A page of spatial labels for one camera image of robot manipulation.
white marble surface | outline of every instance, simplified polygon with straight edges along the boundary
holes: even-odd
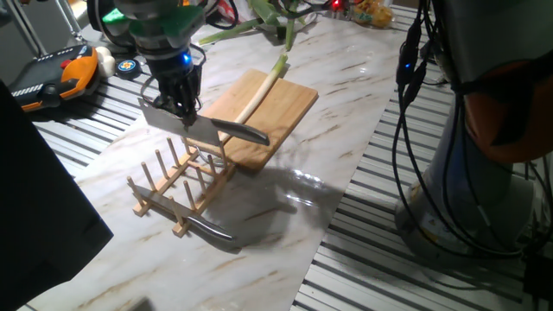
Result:
[[[319,18],[289,53],[286,79],[320,97],[264,170],[236,173],[204,213],[238,237],[234,245],[177,238],[174,222],[133,214],[127,175],[157,179],[154,150],[172,162],[167,134],[139,119],[78,177],[114,237],[70,282],[29,303],[38,310],[288,310],[393,91],[393,30]],[[212,103],[249,68],[269,72],[282,46],[264,35],[220,41],[207,55],[202,98]],[[178,152],[183,147],[177,143]],[[193,192],[198,185],[191,182]],[[181,181],[169,189],[187,204]]]

kitchen knife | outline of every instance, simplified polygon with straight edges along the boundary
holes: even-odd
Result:
[[[265,146],[269,146],[270,144],[267,134],[249,125],[198,115],[194,124],[187,127],[184,126],[182,120],[177,116],[162,109],[156,109],[140,98],[138,102],[149,125],[176,135],[219,146],[219,131],[222,131],[230,136],[235,136],[248,142],[259,143]]]
[[[137,191],[142,196],[143,200],[146,200],[165,210],[173,211],[173,208],[171,207],[171,200],[167,199],[166,197],[157,194],[149,189],[146,189],[145,187],[137,186]],[[205,233],[211,234],[216,238],[228,242],[234,241],[234,237],[230,235],[225,229],[219,227],[218,225],[210,223],[209,221],[201,217],[198,213],[191,211],[189,208],[177,202],[175,202],[175,204],[178,208],[180,208],[182,217],[188,219],[190,223],[198,227],[198,229],[202,230]]]

black cloth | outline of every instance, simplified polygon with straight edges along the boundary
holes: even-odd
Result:
[[[1,80],[0,135],[0,310],[15,310],[113,235]]]

striped metal floor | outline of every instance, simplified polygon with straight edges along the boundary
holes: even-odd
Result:
[[[405,32],[416,12],[394,7],[397,31]],[[429,66],[427,79],[439,79]],[[421,170],[435,153],[449,114],[448,87],[423,86],[407,112],[410,140]],[[398,236],[394,223],[398,191],[391,145],[399,116],[397,91],[351,179],[315,254],[291,311],[330,310],[547,310],[523,294],[520,262],[432,270]],[[398,147],[399,174],[406,190],[415,181],[404,141]],[[524,166],[517,165],[517,175]]]
[[[142,114],[138,106],[142,83],[149,70],[134,81],[102,79],[92,96],[83,96],[55,109],[29,114],[36,129],[73,177]],[[156,83],[146,91],[155,96]]]

wooden cutting board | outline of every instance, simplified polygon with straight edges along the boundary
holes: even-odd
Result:
[[[250,69],[202,115],[234,121],[266,77],[267,73]],[[232,137],[225,144],[226,156],[242,168],[251,171],[261,170],[318,97],[314,89],[278,79],[263,102],[245,122],[268,134],[270,145],[263,146]]]

